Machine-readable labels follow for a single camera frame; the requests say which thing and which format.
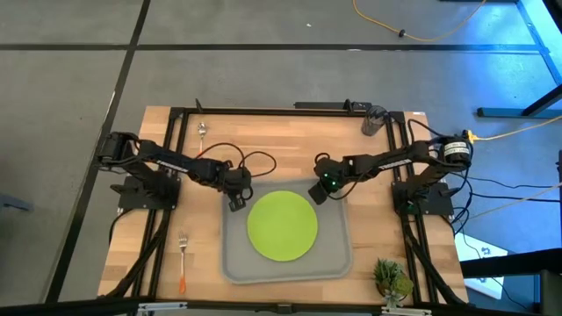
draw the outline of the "wooden table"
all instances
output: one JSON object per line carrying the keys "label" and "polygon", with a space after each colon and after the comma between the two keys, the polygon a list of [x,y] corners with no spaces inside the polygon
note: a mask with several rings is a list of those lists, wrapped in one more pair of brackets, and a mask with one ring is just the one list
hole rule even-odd
{"label": "wooden table", "polygon": [[[149,106],[146,109],[140,137],[163,142],[169,116],[169,107]],[[427,122],[424,113],[406,112],[406,119],[416,118]],[[379,154],[389,150],[385,128],[373,137],[360,132],[361,118],[293,117],[293,116],[235,116],[190,115],[183,154],[198,153],[197,125],[205,122],[209,127],[205,145],[227,141],[249,153],[262,150],[277,159],[275,172],[263,180],[286,181],[311,178],[313,158],[328,152],[335,160],[347,154]],[[172,138],[176,144],[179,122]],[[414,125],[417,140],[429,138],[429,133]],[[207,155],[210,158],[230,159],[237,164],[238,152],[230,147],[216,147]],[[253,174],[267,171],[271,161],[255,155],[246,162]],[[417,173],[425,166],[414,166]],[[220,272],[220,221],[221,195],[213,189],[202,187],[182,175],[183,184],[177,208],[172,212],[169,233],[162,261],[158,298],[230,302],[292,302],[310,304],[383,305],[372,280],[372,271],[378,258],[392,259],[406,266],[404,240],[400,220],[393,210],[390,183],[391,171],[380,173],[375,179],[360,183],[347,197],[349,234],[353,246],[353,266],[349,274],[340,279],[287,282],[274,284],[234,285]],[[107,255],[99,294],[112,290],[137,259],[147,219],[146,211],[134,211],[115,226],[112,244]],[[467,301],[457,250],[450,227],[437,216],[426,216],[431,259],[445,282],[455,293]],[[180,252],[178,231],[189,236],[186,249],[185,275],[187,290],[178,292]],[[152,263],[145,271],[141,294],[148,292]],[[421,297],[429,301],[422,266],[417,263]],[[404,303],[412,304],[408,297]]]}

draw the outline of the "gray tray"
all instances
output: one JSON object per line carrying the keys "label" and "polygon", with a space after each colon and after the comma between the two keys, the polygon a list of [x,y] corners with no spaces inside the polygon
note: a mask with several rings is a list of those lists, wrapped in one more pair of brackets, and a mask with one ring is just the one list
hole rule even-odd
{"label": "gray tray", "polygon": [[[308,196],[317,180],[252,183],[254,196],[238,212],[230,212],[227,198],[222,203],[222,273],[233,284],[254,284],[337,278],[352,264],[345,203],[328,199],[316,205]],[[247,219],[254,203],[267,193],[289,190],[306,198],[318,219],[318,235],[312,248],[299,259],[275,262],[260,255],[248,237]]]}

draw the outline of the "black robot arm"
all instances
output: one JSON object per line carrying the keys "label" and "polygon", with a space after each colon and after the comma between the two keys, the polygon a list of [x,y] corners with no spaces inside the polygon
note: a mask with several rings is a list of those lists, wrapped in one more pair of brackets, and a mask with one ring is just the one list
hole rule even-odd
{"label": "black robot arm", "polygon": [[[437,151],[437,157],[430,151]],[[437,183],[449,172],[466,170],[471,165],[468,140],[457,136],[438,137],[433,140],[418,140],[412,145],[398,148],[383,154],[356,154],[344,156],[340,162],[330,159],[329,154],[318,154],[315,158],[314,173],[319,181],[308,193],[320,205],[331,198],[348,183],[365,182],[379,172],[411,164],[427,163],[428,167],[420,174],[408,178],[401,188],[405,200],[423,195],[431,185]]]}
{"label": "black robot arm", "polygon": [[143,197],[152,197],[153,201],[156,198],[164,204],[169,201],[169,204],[175,205],[179,188],[176,183],[169,180],[168,173],[154,171],[146,162],[185,173],[196,183],[224,192],[230,198],[231,211],[238,211],[246,206],[247,198],[242,196],[242,192],[246,189],[251,190],[251,174],[244,166],[233,169],[231,161],[190,158],[160,147],[152,140],[139,140],[132,133],[110,133],[97,155],[97,161],[102,169],[119,167],[136,179],[133,186],[131,184],[112,186],[112,189],[122,196],[127,192],[131,194],[130,191],[133,190],[132,193],[137,196],[142,194]]}

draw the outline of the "silver fork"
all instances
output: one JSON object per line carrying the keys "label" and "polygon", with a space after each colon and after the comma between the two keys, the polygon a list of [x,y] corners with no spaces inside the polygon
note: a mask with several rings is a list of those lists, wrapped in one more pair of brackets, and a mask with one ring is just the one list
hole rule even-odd
{"label": "silver fork", "polygon": [[182,251],[182,261],[180,265],[179,292],[185,293],[185,248],[187,247],[187,236],[183,231],[179,231],[179,249]]}

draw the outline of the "green plate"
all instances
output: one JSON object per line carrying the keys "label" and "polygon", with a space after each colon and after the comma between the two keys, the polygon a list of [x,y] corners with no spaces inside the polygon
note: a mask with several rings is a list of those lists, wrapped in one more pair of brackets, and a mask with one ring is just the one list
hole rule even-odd
{"label": "green plate", "polygon": [[258,253],[277,262],[298,259],[314,244],[318,220],[314,208],[286,190],[264,195],[248,216],[248,237]]}

